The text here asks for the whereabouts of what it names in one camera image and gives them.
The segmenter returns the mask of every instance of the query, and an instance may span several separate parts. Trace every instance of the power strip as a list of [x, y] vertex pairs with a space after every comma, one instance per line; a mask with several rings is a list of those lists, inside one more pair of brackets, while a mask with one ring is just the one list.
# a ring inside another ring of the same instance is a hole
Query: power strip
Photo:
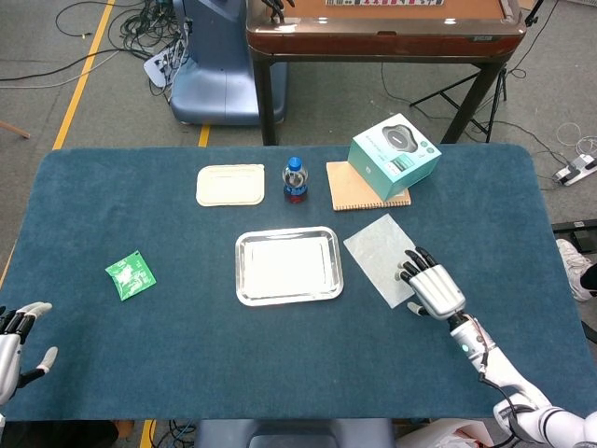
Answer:
[[170, 76], [171, 68], [167, 61], [169, 54], [170, 49], [165, 49], [143, 64], [149, 80], [160, 89], [166, 87], [166, 77]]
[[558, 171], [554, 178], [566, 187], [575, 184], [580, 179], [597, 172], [597, 162], [588, 154], [581, 154], [570, 162], [569, 165]]

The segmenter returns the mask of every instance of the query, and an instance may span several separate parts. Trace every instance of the robot finger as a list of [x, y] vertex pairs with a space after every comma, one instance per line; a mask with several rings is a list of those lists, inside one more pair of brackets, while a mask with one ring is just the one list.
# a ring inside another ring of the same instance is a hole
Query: robot finger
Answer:
[[4, 328], [4, 334], [18, 334], [21, 337], [21, 344], [24, 344], [35, 320], [51, 310], [51, 303], [37, 301], [23, 306], [18, 310]]
[[433, 257], [431, 257], [431, 255], [429, 255], [429, 252], [427, 252], [425, 249], [419, 246], [415, 247], [414, 249], [421, 254], [421, 257], [423, 257], [423, 259], [427, 262], [430, 268], [433, 268], [437, 265], [437, 261]]
[[412, 261], [414, 261], [421, 272], [425, 269], [429, 269], [427, 263], [425, 263], [425, 261], [416, 252], [413, 252], [412, 250], [405, 250], [404, 253], [407, 254]]
[[402, 269], [404, 269], [407, 273], [412, 275], [413, 277], [419, 273], [421, 273], [417, 268], [415, 268], [410, 261], [405, 261], [402, 263]]
[[0, 315], [0, 333], [4, 333], [4, 331], [8, 327], [8, 324], [10, 323], [10, 321], [12, 320], [12, 318], [15, 316], [16, 313], [17, 313], [17, 310], [10, 310], [5, 315]]
[[21, 324], [23, 317], [29, 313], [31, 310], [34, 310], [40, 305], [43, 305], [44, 302], [42, 301], [35, 301], [34, 303], [30, 303], [28, 305], [23, 306], [19, 310], [15, 312], [9, 312], [5, 318], [7, 320], [6, 325], [2, 325], [3, 333], [4, 334], [11, 334], [16, 332], [17, 327]]
[[25, 387], [32, 381], [35, 381], [36, 379], [41, 378], [46, 373], [48, 373], [49, 370], [54, 365], [56, 356], [58, 356], [58, 348], [50, 347], [48, 349], [48, 351], [46, 352], [46, 355], [44, 356], [42, 361], [39, 363], [39, 365], [35, 369], [31, 369], [30, 371], [22, 373], [19, 376], [19, 382], [17, 383], [17, 388]]
[[415, 301], [407, 303], [407, 308], [416, 315], [429, 315], [429, 312], [425, 310], [425, 307]]
[[410, 279], [412, 278], [412, 275], [410, 275], [409, 273], [407, 273], [406, 271], [401, 271], [400, 273], [396, 273], [396, 275], [394, 276], [395, 280], [397, 282], [399, 282], [400, 280], [406, 282], [407, 284], [410, 283]]

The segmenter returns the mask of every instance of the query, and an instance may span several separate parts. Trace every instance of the green snack packet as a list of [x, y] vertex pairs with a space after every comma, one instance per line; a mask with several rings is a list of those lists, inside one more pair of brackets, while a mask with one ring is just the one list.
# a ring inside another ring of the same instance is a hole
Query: green snack packet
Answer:
[[147, 267], [138, 250], [127, 258], [108, 266], [105, 271], [114, 280], [121, 301], [125, 301], [156, 284], [153, 273]]

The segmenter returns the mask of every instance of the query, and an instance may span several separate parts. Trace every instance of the bottle cap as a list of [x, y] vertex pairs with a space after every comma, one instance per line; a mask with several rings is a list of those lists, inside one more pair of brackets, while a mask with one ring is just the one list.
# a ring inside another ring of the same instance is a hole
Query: bottle cap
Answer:
[[300, 157], [291, 157], [288, 160], [288, 169], [290, 171], [298, 171], [302, 168], [302, 160]]

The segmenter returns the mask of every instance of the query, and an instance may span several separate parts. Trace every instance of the white paper sheet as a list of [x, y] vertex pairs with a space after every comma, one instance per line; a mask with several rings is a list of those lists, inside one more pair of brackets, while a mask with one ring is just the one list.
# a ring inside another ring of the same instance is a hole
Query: white paper sheet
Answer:
[[414, 249], [414, 243], [390, 215], [344, 240], [344, 245], [391, 308], [414, 294], [405, 282], [395, 280], [398, 264], [410, 260], [404, 251]]

